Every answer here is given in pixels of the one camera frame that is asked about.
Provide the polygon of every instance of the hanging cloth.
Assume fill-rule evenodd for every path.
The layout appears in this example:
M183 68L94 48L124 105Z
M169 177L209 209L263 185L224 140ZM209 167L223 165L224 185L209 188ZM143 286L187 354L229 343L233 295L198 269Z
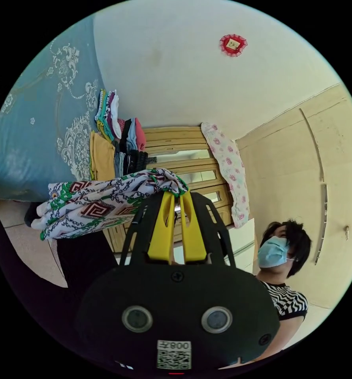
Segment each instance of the hanging cloth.
M244 164L238 147L234 141L220 132L215 124L203 122L201 131L218 162L220 174L228 183L233 198L232 219L235 228L240 228L248 221L249 204Z
M131 221L144 199L164 191L179 197L188 186L166 169L104 182L49 184L50 199L36 208L40 218L31 227L43 229L41 240L75 238Z

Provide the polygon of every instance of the striped shirt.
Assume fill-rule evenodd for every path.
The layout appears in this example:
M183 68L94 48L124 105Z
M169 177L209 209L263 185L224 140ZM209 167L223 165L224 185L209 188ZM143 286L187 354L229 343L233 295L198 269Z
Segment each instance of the striped shirt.
M294 317L303 316L305 319L308 302L302 293L293 291L286 284L270 284L263 282L268 290L273 305L279 314L279 320L292 319Z

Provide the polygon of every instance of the beige wall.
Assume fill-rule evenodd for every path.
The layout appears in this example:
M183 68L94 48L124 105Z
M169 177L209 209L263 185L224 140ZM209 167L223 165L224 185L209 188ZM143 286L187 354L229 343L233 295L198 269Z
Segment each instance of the beige wall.
M309 310L305 317L304 322L298 329L297 333L293 338L285 345L284 349L294 345L296 342L308 336L311 332L318 328L323 321L326 320L327 316L331 313L331 309L318 307L309 304Z
M328 89L237 140L237 145L258 240L271 221L303 222L313 240L312 252L288 284L303 292L310 304L335 307L352 280L352 99L346 89ZM324 183L328 220L315 265Z

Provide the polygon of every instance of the blue blanket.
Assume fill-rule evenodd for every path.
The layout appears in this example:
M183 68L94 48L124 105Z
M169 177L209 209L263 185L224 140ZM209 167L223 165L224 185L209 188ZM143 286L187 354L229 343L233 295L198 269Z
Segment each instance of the blue blanket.
M49 183L90 179L102 87L90 16L34 58L0 110L0 199L44 201Z

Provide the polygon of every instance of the stack of clothes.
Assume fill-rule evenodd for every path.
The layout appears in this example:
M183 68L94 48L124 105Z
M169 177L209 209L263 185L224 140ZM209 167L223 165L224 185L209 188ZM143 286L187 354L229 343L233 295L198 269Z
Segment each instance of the stack of clothes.
M145 134L137 118L124 123L122 138L114 141L114 166L117 177L133 174L147 167L148 154L144 152Z
M147 167L146 139L137 118L118 118L116 91L101 89L95 116L99 133L90 134L90 174L92 180L111 180Z

